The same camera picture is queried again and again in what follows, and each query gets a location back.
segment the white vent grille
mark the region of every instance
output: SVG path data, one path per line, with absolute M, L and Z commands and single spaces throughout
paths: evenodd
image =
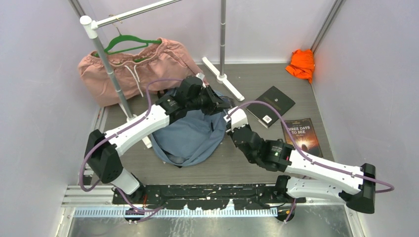
M 75 211 L 74 217 L 130 217 L 131 215 L 124 216 L 129 207 L 78 207 Z M 168 217 L 270 217 L 277 216 L 277 208 L 264 209 L 264 210 L 234 210 L 234 207 L 227 207 L 223 210 L 160 210 L 153 217 L 155 218 L 168 218 Z

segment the orange cloth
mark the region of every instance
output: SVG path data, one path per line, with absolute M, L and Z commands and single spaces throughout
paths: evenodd
M 287 72 L 297 78 L 308 79 L 311 84 L 314 72 L 314 57 L 310 49 L 293 52 L 291 64 L 285 68 Z

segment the green hanger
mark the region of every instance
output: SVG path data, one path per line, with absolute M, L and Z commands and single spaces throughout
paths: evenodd
M 147 47 L 149 43 L 158 43 L 158 44 L 162 43 L 161 40 L 145 40 L 145 39 L 140 39 L 140 38 L 135 37 L 135 36 L 122 35 L 121 32 L 119 31 L 118 27 L 116 27 L 116 28 L 118 30 L 119 36 L 112 39 L 111 42 L 109 42 L 108 47 L 106 47 L 106 49 L 104 49 L 105 53 L 107 53 L 108 55 L 127 52 L 127 51 L 131 51 L 131 50 L 134 50 L 134 49 L 139 49 L 139 48 L 144 48 L 144 47 Z M 134 48 L 128 48 L 128 49 L 124 49 L 124 50 L 120 50 L 120 51 L 115 51 L 115 52 L 109 52 L 109 50 L 111 50 L 113 47 L 115 47 L 115 45 L 117 45 L 120 42 L 124 42 L 124 41 L 134 41 L 134 42 L 138 42 L 138 43 L 145 43 L 145 45 L 134 47 Z M 138 63 L 138 62 L 141 62 L 141 61 L 143 61 L 147 58 L 148 57 L 136 59 L 136 60 L 134 60 L 134 62 Z

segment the barcode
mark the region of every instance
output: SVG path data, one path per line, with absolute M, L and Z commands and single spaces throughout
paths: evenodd
M 265 117 L 263 117 L 263 121 L 265 121 L 267 123 L 270 123 L 272 121 L 272 119 L 268 115 L 265 115 Z

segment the black mounting plate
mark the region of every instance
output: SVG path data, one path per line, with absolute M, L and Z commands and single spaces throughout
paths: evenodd
M 201 184 L 201 185 L 147 185 L 145 204 L 148 208 L 165 205 L 172 210 L 188 208 L 195 210 L 224 209 L 232 199 L 235 210 L 269 209 L 268 203 L 292 203 L 293 199 L 274 194 L 274 184 Z M 115 192 L 113 204 L 126 204 Z M 143 204 L 144 197 L 133 204 Z M 305 198 L 298 198 L 297 203 L 306 202 Z

